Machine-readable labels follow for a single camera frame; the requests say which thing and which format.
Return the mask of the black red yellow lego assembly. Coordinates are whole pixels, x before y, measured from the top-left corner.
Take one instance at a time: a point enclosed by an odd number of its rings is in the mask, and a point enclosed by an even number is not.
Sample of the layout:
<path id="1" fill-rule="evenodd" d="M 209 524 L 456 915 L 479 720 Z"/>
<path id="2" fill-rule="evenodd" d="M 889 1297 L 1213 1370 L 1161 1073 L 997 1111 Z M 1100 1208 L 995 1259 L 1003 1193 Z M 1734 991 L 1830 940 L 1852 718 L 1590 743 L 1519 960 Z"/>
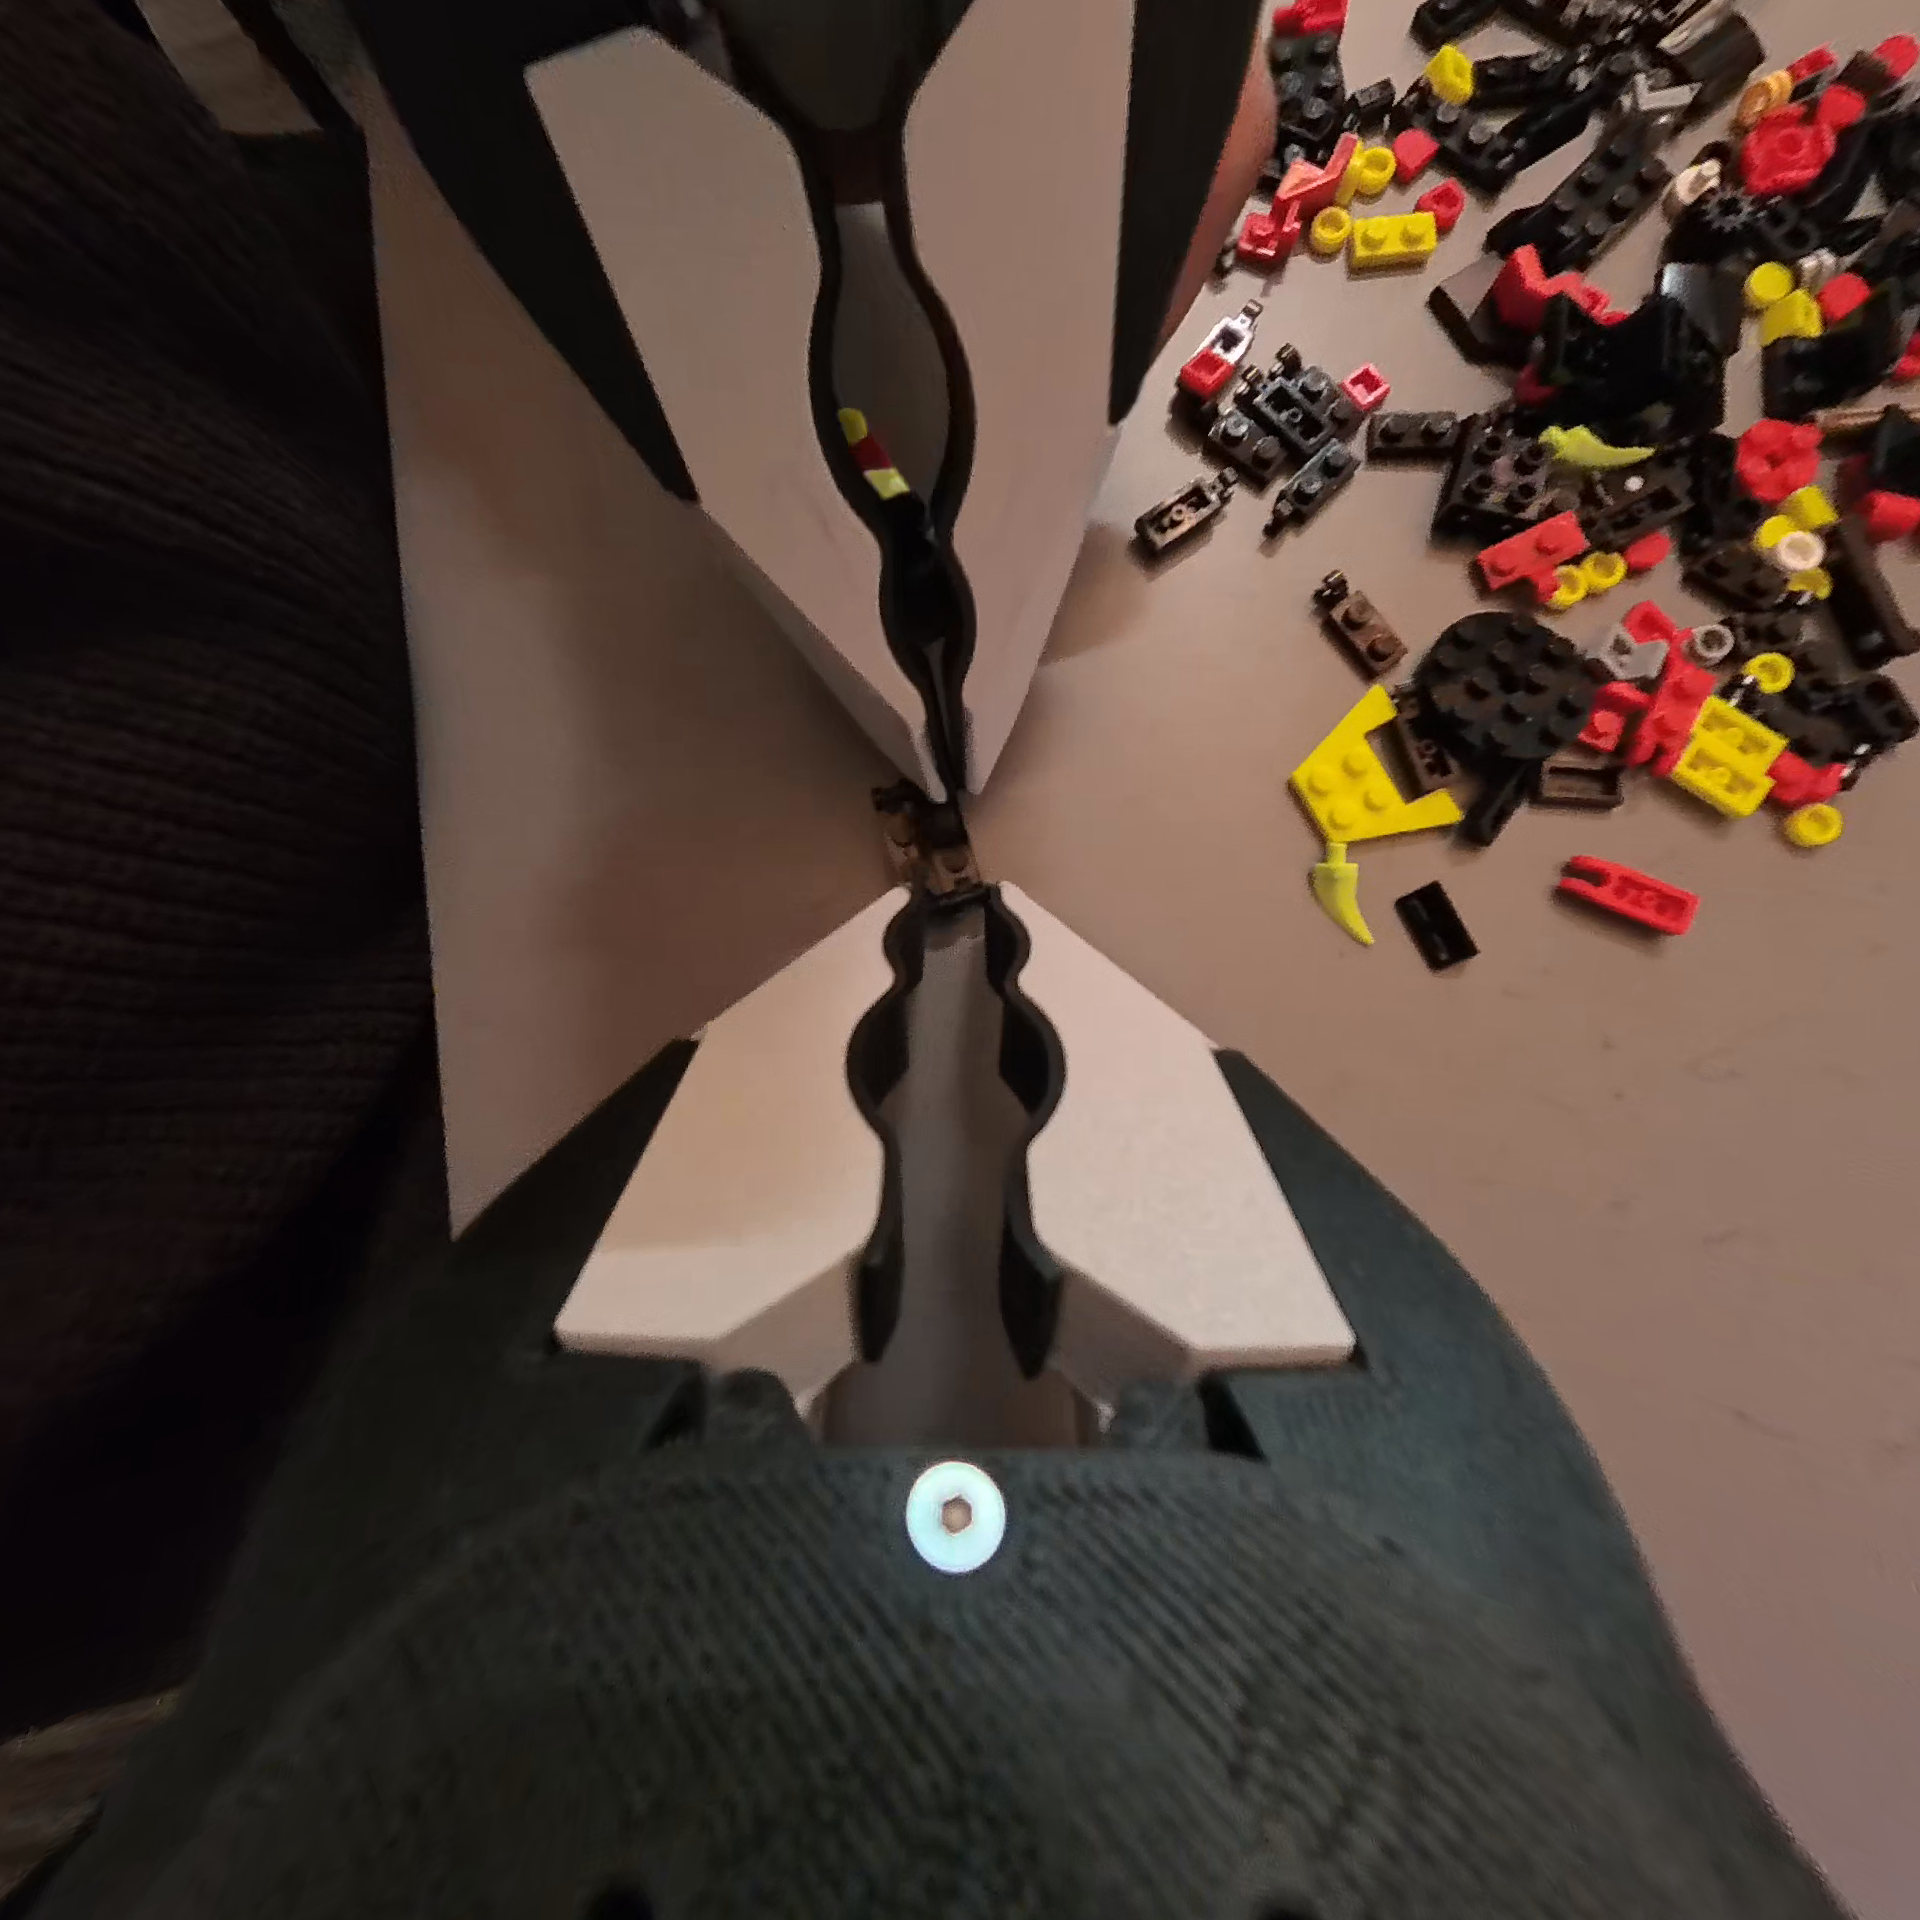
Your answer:
<path id="1" fill-rule="evenodd" d="M 880 515 L 880 624 L 903 666 L 928 680 L 961 674 L 961 598 L 928 504 L 856 408 L 837 410 L 839 432 Z"/>

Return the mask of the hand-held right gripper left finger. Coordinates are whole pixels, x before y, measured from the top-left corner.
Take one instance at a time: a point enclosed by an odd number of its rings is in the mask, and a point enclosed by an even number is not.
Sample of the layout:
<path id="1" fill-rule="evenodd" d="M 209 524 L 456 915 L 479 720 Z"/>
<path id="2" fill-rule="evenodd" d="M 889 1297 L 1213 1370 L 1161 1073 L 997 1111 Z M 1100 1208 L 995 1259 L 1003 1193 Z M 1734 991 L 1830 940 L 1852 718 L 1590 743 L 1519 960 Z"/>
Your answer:
<path id="1" fill-rule="evenodd" d="M 564 1354 L 761 1371 L 807 1417 L 856 1364 L 883 1146 L 848 1050 L 908 904 L 880 894 L 707 1024 L 558 1312 Z"/>

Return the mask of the black lego slope tile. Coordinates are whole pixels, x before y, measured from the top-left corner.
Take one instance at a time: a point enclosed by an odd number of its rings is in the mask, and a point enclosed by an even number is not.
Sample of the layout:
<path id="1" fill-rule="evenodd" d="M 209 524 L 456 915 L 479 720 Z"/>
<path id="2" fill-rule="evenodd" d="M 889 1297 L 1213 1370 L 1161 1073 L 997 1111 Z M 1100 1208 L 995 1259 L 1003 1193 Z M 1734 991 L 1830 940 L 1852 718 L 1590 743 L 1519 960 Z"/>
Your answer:
<path id="1" fill-rule="evenodd" d="M 1395 900 L 1395 912 L 1412 948 L 1431 975 L 1464 968 L 1478 955 L 1464 919 L 1439 881 L 1431 881 Z"/>

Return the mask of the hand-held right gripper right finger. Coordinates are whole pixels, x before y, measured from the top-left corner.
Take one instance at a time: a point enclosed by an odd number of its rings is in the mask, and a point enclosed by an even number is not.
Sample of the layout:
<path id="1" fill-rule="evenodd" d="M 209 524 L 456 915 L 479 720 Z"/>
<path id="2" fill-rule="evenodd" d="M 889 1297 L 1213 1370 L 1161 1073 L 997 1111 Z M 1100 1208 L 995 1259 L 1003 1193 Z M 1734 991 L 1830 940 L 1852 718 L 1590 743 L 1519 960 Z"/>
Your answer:
<path id="1" fill-rule="evenodd" d="M 988 889 L 981 918 L 1022 1114 L 997 1258 L 1020 1377 L 1113 1415 L 1142 1383 L 1352 1360 L 1212 1039 L 1016 888 Z"/>

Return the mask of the yellow lego wedge plate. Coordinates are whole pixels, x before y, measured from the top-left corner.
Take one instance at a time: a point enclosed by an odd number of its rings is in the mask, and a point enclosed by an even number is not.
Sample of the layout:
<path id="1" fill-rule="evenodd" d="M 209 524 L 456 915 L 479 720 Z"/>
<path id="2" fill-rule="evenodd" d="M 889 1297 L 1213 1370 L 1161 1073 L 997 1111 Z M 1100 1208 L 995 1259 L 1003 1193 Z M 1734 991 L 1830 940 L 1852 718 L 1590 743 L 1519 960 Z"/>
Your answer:
<path id="1" fill-rule="evenodd" d="M 1464 822 L 1447 788 L 1401 795 L 1376 750 L 1376 735 L 1398 715 L 1388 688 L 1373 684 L 1288 772 L 1302 814 L 1333 847 L 1352 849 L 1414 833 L 1448 833 Z"/>

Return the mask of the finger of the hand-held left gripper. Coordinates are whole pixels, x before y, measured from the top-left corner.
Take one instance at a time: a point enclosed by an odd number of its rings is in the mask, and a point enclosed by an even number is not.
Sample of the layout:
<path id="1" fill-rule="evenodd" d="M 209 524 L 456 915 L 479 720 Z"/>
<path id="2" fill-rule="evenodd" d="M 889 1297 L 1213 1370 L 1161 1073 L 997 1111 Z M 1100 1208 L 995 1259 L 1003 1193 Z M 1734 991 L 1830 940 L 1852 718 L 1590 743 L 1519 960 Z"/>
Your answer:
<path id="1" fill-rule="evenodd" d="M 524 79 L 694 505 L 869 740 L 950 795 L 883 622 L 878 502 L 832 417 L 824 226 L 792 142 L 645 27 Z"/>
<path id="2" fill-rule="evenodd" d="M 965 361 L 950 552 L 972 595 L 966 788 L 1013 735 L 1113 460 L 1113 314 L 1136 9 L 979 3 L 903 118 L 919 267 Z"/>

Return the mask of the pile of loose lego pieces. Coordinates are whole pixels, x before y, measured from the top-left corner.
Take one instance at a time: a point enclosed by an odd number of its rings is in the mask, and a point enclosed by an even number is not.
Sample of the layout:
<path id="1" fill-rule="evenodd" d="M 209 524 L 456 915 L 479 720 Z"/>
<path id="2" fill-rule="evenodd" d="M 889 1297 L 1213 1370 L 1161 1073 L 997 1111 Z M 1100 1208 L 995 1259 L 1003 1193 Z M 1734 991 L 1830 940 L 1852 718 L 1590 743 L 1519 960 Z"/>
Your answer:
<path id="1" fill-rule="evenodd" d="M 1501 390 L 1390 412 L 1373 367 L 1259 358 L 1249 300 L 1175 376 L 1205 468 L 1136 545 L 1169 558 L 1237 496 L 1278 545 L 1365 466 L 1431 468 L 1428 535 L 1473 612 L 1545 624 L 1608 684 L 1574 746 L 1477 772 L 1417 707 L 1436 639 L 1406 643 L 1391 680 L 1360 673 L 1398 708 L 1376 750 L 1401 795 L 1447 788 L 1485 849 L 1524 804 L 1613 810 L 1640 772 L 1832 847 L 1840 799 L 1915 740 L 1891 673 L 1915 616 L 1884 566 L 1915 546 L 1915 38 L 1766 70 L 1739 4 L 1417 4 L 1421 73 L 1350 88 L 1348 14 L 1273 8 L 1275 150 L 1215 276 L 1423 271 L 1471 207 L 1590 138 L 1428 288 Z"/>

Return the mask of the red lego clip plate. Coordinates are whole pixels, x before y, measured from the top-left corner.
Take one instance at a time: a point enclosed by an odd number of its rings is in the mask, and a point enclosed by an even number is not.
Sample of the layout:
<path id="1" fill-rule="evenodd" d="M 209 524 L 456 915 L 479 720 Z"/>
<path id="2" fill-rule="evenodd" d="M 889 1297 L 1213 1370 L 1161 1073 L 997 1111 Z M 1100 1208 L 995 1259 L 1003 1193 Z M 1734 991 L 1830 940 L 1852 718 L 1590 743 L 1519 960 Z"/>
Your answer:
<path id="1" fill-rule="evenodd" d="M 1555 891 L 1581 907 L 1655 937 L 1685 937 L 1697 912 L 1697 897 L 1612 858 L 1573 856 Z"/>

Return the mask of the black round lego plate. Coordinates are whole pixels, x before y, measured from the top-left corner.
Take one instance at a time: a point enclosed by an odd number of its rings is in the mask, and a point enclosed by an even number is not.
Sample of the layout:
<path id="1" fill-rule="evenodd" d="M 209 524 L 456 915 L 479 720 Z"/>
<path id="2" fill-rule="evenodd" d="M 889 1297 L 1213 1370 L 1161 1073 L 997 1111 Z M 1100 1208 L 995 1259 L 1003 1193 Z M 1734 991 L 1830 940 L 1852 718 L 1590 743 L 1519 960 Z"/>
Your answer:
<path id="1" fill-rule="evenodd" d="M 1460 617 L 1412 673 L 1425 732 L 1477 772 L 1574 746 L 1607 684 L 1565 635 L 1512 612 Z"/>

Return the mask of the person's left hand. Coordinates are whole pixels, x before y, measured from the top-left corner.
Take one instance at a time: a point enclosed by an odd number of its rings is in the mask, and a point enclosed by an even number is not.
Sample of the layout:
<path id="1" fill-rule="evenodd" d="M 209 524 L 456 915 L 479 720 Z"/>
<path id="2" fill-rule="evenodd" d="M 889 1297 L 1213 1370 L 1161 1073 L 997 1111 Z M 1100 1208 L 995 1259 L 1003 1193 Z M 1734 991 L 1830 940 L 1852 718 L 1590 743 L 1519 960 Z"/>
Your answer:
<path id="1" fill-rule="evenodd" d="M 1254 47 L 1239 84 L 1233 120 L 1223 140 L 1206 196 L 1192 219 L 1183 264 L 1169 287 L 1159 329 L 1164 350 L 1212 276 L 1228 247 L 1245 202 L 1254 195 L 1267 160 L 1275 150 L 1278 98 L 1262 43 Z"/>

